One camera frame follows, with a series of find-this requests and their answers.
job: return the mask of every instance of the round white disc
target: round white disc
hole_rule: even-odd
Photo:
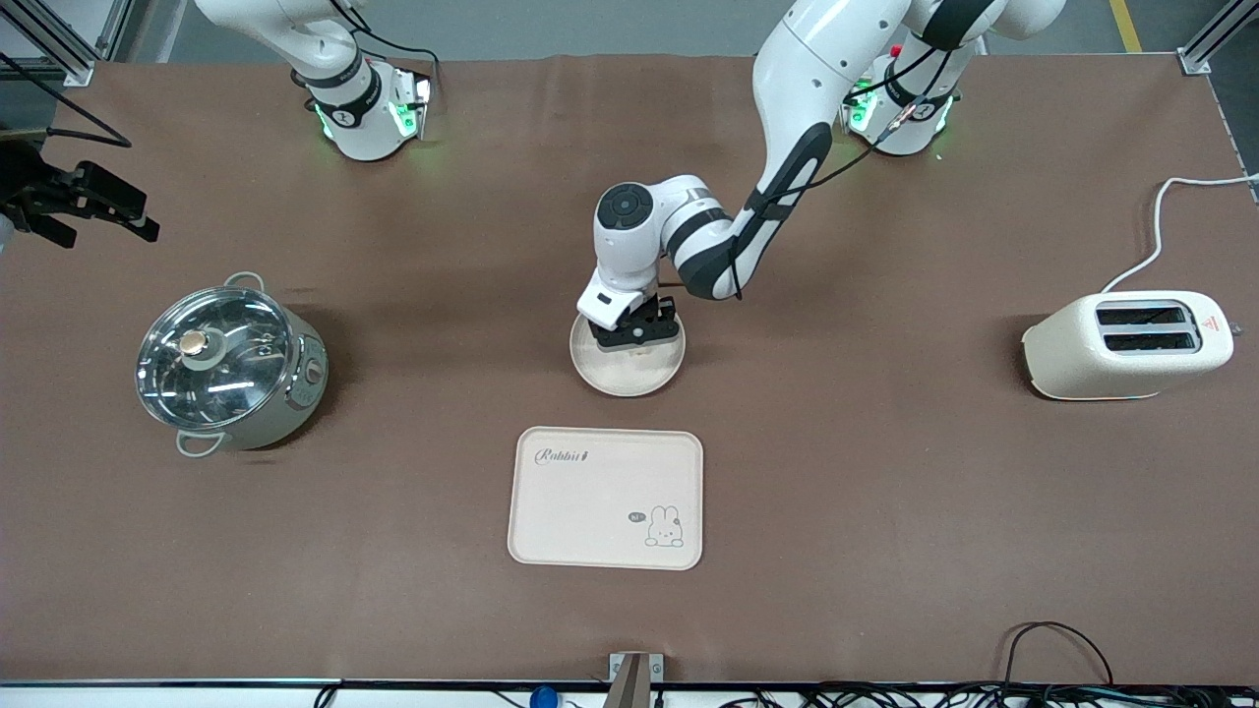
[[[568,338],[568,350],[573,355],[577,373],[582,374],[585,383],[608,396],[647,396],[669,383],[682,365],[686,328],[679,319],[677,339],[674,341],[603,351],[590,334],[589,320],[578,315]]]

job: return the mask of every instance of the pot control dial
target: pot control dial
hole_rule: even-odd
[[[324,344],[311,336],[302,336],[300,341],[302,353],[293,370],[292,383],[285,393],[288,406],[298,411],[319,402],[327,378],[327,353]]]

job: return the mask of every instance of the yellow floor line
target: yellow floor line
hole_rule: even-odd
[[[1114,25],[1119,28],[1119,38],[1123,39],[1124,52],[1141,52],[1141,40],[1137,39],[1137,28],[1132,25],[1128,3],[1124,0],[1110,0],[1110,13],[1114,15]]]

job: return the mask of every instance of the brown table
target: brown table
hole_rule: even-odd
[[[642,648],[674,679],[977,679],[1012,625],[1056,619],[1122,682],[1259,680],[1249,338],[1139,403],[1037,398],[1017,354],[1146,252],[1158,181],[1239,174],[1207,81],[1170,55],[976,59],[928,154],[810,194],[744,302],[681,300],[669,388],[602,397],[567,351],[596,199],[694,171],[742,203],[749,71],[451,64],[444,141],[354,164],[286,67],[101,67],[74,96],[136,147],[47,155],[142,186],[164,229],[0,260],[0,673],[584,678]],[[1177,190],[1165,228],[1131,285],[1259,328],[1246,190]],[[242,268],[324,334],[332,388],[287,445],[184,460],[136,348]],[[535,425],[696,433],[700,564],[515,563]],[[1097,679],[1061,640],[1024,649],[1017,678]]]

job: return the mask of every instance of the cooking pot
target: cooking pot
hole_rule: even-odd
[[[249,280],[258,286],[238,285]],[[188,457],[277,442],[324,396],[322,340],[264,290],[257,273],[235,273],[172,305],[140,345],[136,393]]]

